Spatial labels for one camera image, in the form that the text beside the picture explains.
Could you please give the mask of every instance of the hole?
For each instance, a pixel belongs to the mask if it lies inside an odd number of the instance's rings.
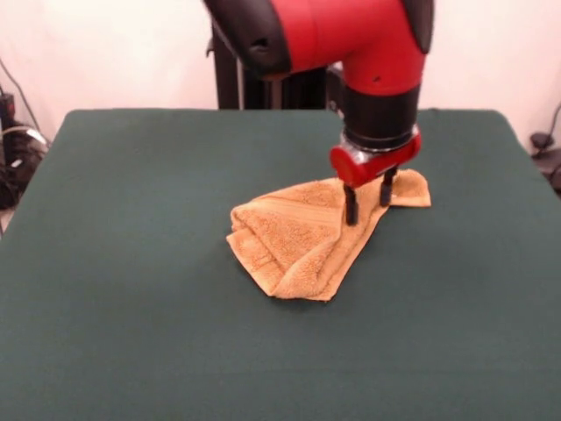
[[[269,40],[267,38],[259,38],[253,41],[250,49],[255,53],[266,53],[269,49]]]

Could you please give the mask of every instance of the red gripper mount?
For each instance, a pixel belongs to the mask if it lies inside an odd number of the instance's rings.
[[[345,185],[357,189],[389,169],[411,161],[421,150],[422,143],[421,134],[417,130],[405,146],[387,152],[371,153],[343,140],[340,145],[331,149],[331,166]]]

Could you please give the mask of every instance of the orange towel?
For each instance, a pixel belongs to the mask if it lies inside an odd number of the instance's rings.
[[[355,226],[344,222],[343,185],[335,178],[257,197],[232,210],[228,243],[268,296],[327,302],[387,211],[380,185],[381,178],[357,189]],[[391,206],[429,207],[424,177],[399,171]]]

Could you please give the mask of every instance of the red robot arm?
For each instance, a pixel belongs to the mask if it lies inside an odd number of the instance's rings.
[[[344,130],[330,157],[351,188],[394,174],[420,149],[434,1],[204,0],[226,43],[261,78],[343,63]]]

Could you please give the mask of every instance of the green table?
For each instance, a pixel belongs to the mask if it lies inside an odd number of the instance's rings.
[[[501,115],[419,123],[433,207],[390,210],[321,304],[224,238],[332,176],[335,115],[71,113],[0,243],[0,419],[561,419],[561,203]]]

